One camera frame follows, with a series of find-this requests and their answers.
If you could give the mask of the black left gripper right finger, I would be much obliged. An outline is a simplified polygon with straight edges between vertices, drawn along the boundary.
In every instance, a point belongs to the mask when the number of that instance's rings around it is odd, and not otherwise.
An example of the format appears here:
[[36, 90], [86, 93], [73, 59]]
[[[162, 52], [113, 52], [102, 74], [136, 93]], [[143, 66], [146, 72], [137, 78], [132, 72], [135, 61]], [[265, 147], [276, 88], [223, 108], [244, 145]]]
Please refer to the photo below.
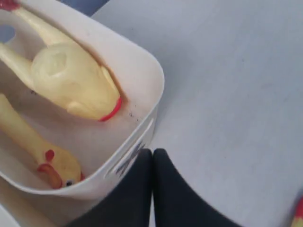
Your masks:
[[157, 227], [239, 226], [187, 184], [163, 148], [153, 153], [153, 203]]

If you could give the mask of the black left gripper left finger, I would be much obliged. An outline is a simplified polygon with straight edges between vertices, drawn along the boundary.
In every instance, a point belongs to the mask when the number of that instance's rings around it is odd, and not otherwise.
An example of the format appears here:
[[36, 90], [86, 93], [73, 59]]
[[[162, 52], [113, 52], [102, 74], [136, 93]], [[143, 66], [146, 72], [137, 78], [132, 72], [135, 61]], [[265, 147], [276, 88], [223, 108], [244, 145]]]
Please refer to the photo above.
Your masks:
[[68, 227], [148, 227], [152, 200], [152, 152], [141, 149], [126, 176], [98, 205]]

